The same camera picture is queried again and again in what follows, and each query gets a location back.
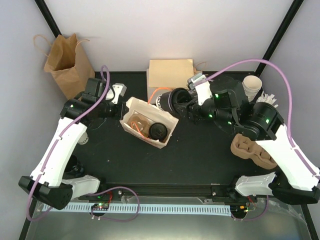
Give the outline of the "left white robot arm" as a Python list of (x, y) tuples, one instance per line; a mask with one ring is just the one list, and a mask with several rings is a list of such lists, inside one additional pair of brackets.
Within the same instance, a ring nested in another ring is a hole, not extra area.
[(29, 195), (52, 208), (63, 209), (84, 195), (103, 199), (108, 192), (101, 180), (91, 175), (73, 174), (65, 179), (66, 167), (76, 145), (88, 141), (87, 128), (95, 119), (121, 119), (121, 102), (127, 90), (122, 83), (113, 84), (104, 94), (106, 81), (89, 78), (84, 92), (68, 100), (60, 113), (58, 126), (44, 156), (29, 176), (22, 176), (18, 185)]

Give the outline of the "white printed paper bag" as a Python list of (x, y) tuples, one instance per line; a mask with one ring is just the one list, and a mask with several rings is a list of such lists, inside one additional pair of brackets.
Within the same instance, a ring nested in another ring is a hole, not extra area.
[(126, 132), (158, 149), (162, 149), (168, 144), (179, 122), (170, 113), (150, 103), (160, 90), (169, 90), (169, 88), (156, 88), (148, 101), (130, 97), (124, 104), (128, 108), (128, 112), (120, 120), (120, 124)]

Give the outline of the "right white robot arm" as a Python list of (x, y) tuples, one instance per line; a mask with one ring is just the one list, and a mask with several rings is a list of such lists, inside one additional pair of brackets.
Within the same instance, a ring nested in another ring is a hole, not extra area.
[(229, 76), (201, 83), (204, 79), (204, 75), (195, 75), (187, 80), (187, 87), (196, 91), (196, 96), (186, 93), (187, 102), (181, 104), (184, 115), (222, 123), (237, 138), (244, 137), (244, 142), (231, 144), (232, 153), (239, 146), (242, 157), (255, 161), (269, 154), (281, 170), (238, 177), (227, 189), (228, 198), (238, 202), (243, 197), (259, 195), (273, 196), (290, 205), (318, 203), (319, 180), (302, 162), (303, 154), (291, 146), (284, 119), (276, 108), (265, 102), (250, 103), (242, 83)]

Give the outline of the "brown pulp cup carrier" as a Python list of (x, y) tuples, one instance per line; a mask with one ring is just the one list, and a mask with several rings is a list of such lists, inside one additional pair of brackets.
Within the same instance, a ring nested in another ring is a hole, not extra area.
[(145, 116), (139, 113), (133, 114), (129, 118), (128, 124), (133, 130), (138, 132), (141, 136), (144, 136), (145, 138), (149, 137), (149, 128), (151, 124)]

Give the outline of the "lidded coffee cup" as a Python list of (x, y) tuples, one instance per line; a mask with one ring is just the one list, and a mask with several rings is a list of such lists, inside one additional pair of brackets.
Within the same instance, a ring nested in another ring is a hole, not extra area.
[(160, 122), (152, 124), (148, 130), (148, 136), (152, 140), (163, 141), (168, 135), (167, 127)]
[(190, 93), (182, 87), (160, 94), (155, 101), (155, 105), (163, 111), (177, 114), (176, 106), (188, 103), (192, 100)]

